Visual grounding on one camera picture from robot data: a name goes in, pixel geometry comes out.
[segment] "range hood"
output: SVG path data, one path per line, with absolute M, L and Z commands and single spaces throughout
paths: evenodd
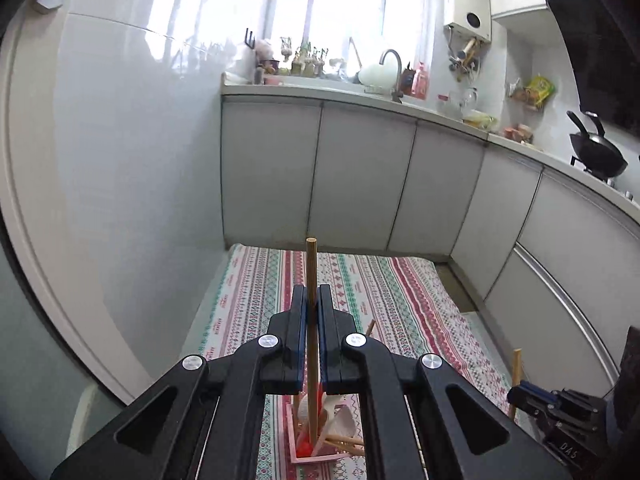
M 640 137 L 640 64 L 600 0 L 547 0 L 574 69 L 580 110 Z

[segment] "patterned tablecloth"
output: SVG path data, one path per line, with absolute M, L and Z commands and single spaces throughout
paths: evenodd
M 289 308 L 293 286 L 305 282 L 304 253 L 235 245 L 212 305 L 200 353 L 215 359 L 264 334 L 271 315 Z M 428 351 L 441 355 L 507 411 L 507 379 L 482 351 L 432 262 L 415 257 L 318 253 L 318 283 L 331 285 L 334 308 L 349 312 L 360 332 L 375 318 L 372 336 L 392 352 L 414 357 Z M 357 396 L 346 396 L 345 400 L 357 418 Z M 289 403 L 289 396 L 267 396 L 258 480 L 366 478 L 361 457 L 292 466 L 285 427 L 285 406 Z

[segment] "wall hook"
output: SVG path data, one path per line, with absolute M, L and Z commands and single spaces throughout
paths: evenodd
M 251 50 L 255 48 L 254 32 L 252 30 L 249 31 L 249 28 L 247 28 L 247 30 L 244 32 L 244 44 Z

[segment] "wooden dowel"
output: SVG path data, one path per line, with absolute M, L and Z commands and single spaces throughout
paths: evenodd
M 351 453 L 352 455 L 364 456 L 364 449 L 358 449 L 355 446 L 348 446 L 348 444 L 340 444 L 338 442 L 329 442 L 328 440 L 325 440 L 325 442 L 327 444 L 329 444 L 330 446 L 334 446 L 337 449 L 340 449 L 342 451 L 346 451 L 347 453 Z
M 293 410 L 292 410 L 292 419 L 293 419 L 293 435 L 298 437 L 298 410 L 300 409 L 300 397 L 302 394 L 297 394 L 293 396 Z
M 330 442 L 344 442 L 345 444 L 353 444 L 354 446 L 364 446 L 364 440 L 352 436 L 328 434 L 324 439 Z M 418 444 L 418 450 L 422 451 L 420 444 Z
M 306 239 L 306 398 L 309 405 L 309 441 L 318 441 L 318 313 L 316 291 L 318 289 L 318 241 Z
M 511 370 L 511 386 L 518 386 L 522 380 L 522 348 L 516 348 L 513 351 L 513 369 Z M 516 407 L 514 404 L 509 405 L 509 418 L 516 419 Z
M 345 438 L 348 438 L 348 437 L 340 437 L 340 440 L 344 441 Z M 336 449 L 340 449 L 341 451 L 346 451 L 347 453 L 351 453 L 352 455 L 355 455 L 355 456 L 366 455 L 364 449 L 360 449 L 359 447 L 355 447 L 355 446 L 349 446 L 348 444 L 341 444 L 340 441 L 336 442 L 335 440 L 329 440 L 329 437 L 325 438 L 324 442 L 326 444 L 329 444 L 329 446 L 334 446 Z M 422 467 L 426 467 L 424 465 L 424 458 L 422 457 L 422 455 L 420 455 L 420 463 L 422 464 Z
M 364 333 L 364 335 L 369 337 L 371 335 L 371 332 L 373 332 L 373 327 L 375 327 L 375 325 L 376 325 L 376 320 L 372 319 L 371 323 L 369 323 L 369 326 L 367 326 L 367 331 Z

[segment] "kitchen counter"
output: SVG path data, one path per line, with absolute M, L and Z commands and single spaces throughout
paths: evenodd
M 230 81 L 226 81 L 225 84 L 222 85 L 221 93 L 222 95 L 229 96 L 279 96 L 339 102 L 376 108 L 412 117 L 421 121 L 426 121 L 428 123 L 440 124 L 441 126 L 446 126 L 452 130 L 482 139 L 489 144 L 501 146 L 502 148 L 535 160 L 548 168 L 559 171 L 565 176 L 596 192 L 605 200 L 626 213 L 626 215 L 631 217 L 637 224 L 640 224 L 640 205 L 638 202 L 628 200 L 618 190 L 607 186 L 607 184 L 601 182 L 590 174 L 587 174 L 578 168 L 574 168 L 564 160 L 549 153 L 542 152 L 535 148 L 530 148 L 529 146 L 514 142 L 513 140 L 490 134 L 484 130 L 479 130 L 478 128 L 464 124 L 461 121 L 440 115 L 433 110 L 429 110 L 428 108 L 415 104 L 417 100 L 413 98 L 403 98 L 404 102 L 399 104 L 391 101 L 388 96 L 365 94 L 364 87 L 361 86 L 354 86 L 359 91 L 352 91 L 348 89 L 348 85 L 346 84 L 337 84 L 336 86 L 339 85 L 340 88 L 329 88 L 317 84 L 309 84 L 307 80 L 302 78 L 300 79 L 305 82 L 305 85 L 247 85 L 234 83 L 229 84 Z M 313 83 L 320 83 L 320 81 L 316 82 L 316 80 L 311 81 Z

